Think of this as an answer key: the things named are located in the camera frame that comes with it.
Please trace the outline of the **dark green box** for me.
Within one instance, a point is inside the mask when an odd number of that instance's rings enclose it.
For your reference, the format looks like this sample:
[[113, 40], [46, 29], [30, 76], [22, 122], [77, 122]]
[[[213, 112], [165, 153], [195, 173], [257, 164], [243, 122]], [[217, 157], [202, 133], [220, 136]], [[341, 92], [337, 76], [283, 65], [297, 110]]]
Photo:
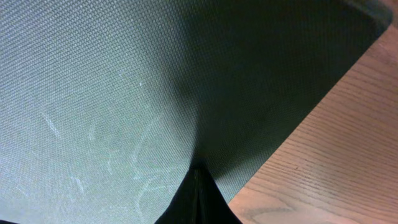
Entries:
[[231, 200], [392, 23], [380, 1], [2, 1], [1, 219], [153, 223]]

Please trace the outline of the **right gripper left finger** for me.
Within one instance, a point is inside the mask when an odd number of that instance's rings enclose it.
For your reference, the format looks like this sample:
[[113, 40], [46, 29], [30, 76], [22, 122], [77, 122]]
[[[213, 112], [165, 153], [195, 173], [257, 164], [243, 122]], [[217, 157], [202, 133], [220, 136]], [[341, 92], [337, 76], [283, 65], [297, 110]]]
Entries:
[[165, 212], [156, 220], [155, 224], [195, 223], [198, 198], [197, 171], [190, 169]]

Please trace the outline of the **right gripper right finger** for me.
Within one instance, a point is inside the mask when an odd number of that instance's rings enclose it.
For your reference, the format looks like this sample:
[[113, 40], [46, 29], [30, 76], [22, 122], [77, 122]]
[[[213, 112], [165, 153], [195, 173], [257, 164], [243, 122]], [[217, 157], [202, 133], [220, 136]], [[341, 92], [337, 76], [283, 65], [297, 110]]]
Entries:
[[211, 174], [206, 169], [197, 169], [197, 174], [197, 223], [242, 224], [229, 208]]

